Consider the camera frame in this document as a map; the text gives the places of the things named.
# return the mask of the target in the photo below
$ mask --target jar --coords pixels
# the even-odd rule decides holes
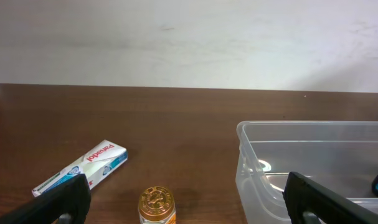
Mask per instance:
[[[146,189],[139,198],[139,215],[142,224],[175,224],[176,211],[172,192],[165,187]]]

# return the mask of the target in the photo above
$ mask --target gold cap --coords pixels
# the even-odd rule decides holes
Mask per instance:
[[[174,207],[172,192],[165,187],[150,187],[140,195],[139,213],[149,221],[164,220],[173,212]]]

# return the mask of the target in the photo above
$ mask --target transparent storage box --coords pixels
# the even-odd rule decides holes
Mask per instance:
[[[249,224],[291,223],[282,195],[291,171],[378,213],[378,122],[244,121],[237,134],[236,184]]]

